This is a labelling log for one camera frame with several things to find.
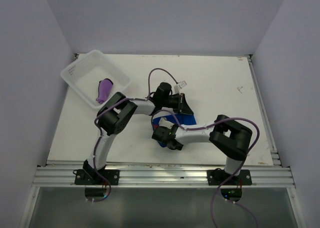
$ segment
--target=metal bracket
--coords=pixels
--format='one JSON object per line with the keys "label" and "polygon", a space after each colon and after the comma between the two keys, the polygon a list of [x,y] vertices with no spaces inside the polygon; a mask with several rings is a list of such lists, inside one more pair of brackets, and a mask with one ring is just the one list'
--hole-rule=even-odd
{"label": "metal bracket", "polygon": [[[101,179],[92,180],[90,176],[83,170],[74,170],[75,174],[74,184],[76,185],[102,185],[104,182]],[[120,171],[118,169],[104,169],[100,170],[99,173],[105,177],[111,185],[118,185]]]}
{"label": "metal bracket", "polygon": [[[208,179],[208,185],[220,185],[225,179],[229,177],[222,169],[210,169],[206,171],[206,177]],[[234,176],[224,185],[252,185],[250,171],[248,169],[242,169],[238,176]]]}

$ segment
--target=white table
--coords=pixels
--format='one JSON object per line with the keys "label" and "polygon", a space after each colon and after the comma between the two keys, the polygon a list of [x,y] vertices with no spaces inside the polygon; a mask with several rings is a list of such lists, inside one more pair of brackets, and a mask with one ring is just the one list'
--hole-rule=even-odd
{"label": "white table", "polygon": [[[267,134],[250,72],[244,57],[106,55],[132,76],[132,86],[124,94],[143,98],[148,92],[147,80],[151,69],[164,68],[178,80],[185,80],[183,92],[194,111],[198,124],[213,122],[217,115],[244,117],[260,128],[260,139],[250,152],[246,165],[273,165]],[[160,82],[174,84],[162,71],[151,77],[151,90]],[[98,136],[94,125],[97,111],[91,109],[72,89],[68,89],[48,163],[84,161]],[[126,129],[115,139],[107,162],[212,164],[224,165],[225,155],[210,143],[193,143],[182,151],[161,148],[151,139],[150,117],[135,115]]]}

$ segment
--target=purple cloth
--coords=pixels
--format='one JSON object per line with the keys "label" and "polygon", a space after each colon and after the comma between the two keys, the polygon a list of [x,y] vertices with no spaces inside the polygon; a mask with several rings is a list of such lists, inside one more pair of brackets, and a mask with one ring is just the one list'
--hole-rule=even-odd
{"label": "purple cloth", "polygon": [[98,97],[95,100],[100,104],[107,101],[113,85],[110,79],[101,80],[98,87]]}

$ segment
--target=plastic container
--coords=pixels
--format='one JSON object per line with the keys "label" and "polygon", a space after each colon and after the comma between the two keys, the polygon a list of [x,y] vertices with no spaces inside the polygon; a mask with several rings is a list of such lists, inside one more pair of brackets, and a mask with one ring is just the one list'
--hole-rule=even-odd
{"label": "plastic container", "polygon": [[74,61],[60,75],[94,109],[100,109],[106,103],[96,101],[99,81],[106,78],[112,80],[109,98],[116,92],[124,92],[132,81],[128,74],[98,50],[92,50]]}

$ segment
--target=blue object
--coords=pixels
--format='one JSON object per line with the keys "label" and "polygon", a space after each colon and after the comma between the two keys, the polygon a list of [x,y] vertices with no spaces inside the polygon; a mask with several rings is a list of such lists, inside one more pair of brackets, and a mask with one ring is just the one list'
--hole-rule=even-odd
{"label": "blue object", "polygon": [[[175,114],[176,118],[178,119],[179,123],[180,124],[185,124],[185,125],[194,125],[194,124],[197,124],[196,122],[196,119],[195,119],[195,116],[194,115],[188,115],[188,114]],[[167,121],[173,123],[173,124],[177,124],[175,118],[172,116],[172,115],[167,115],[167,116],[162,116],[164,118],[167,119]],[[157,128],[157,126],[159,125],[159,122],[160,122],[160,119],[162,117],[158,117],[158,118],[155,118],[153,119],[153,130],[155,130],[155,128]],[[158,142],[159,145],[161,147],[166,147],[165,144],[161,143],[161,142]]]}

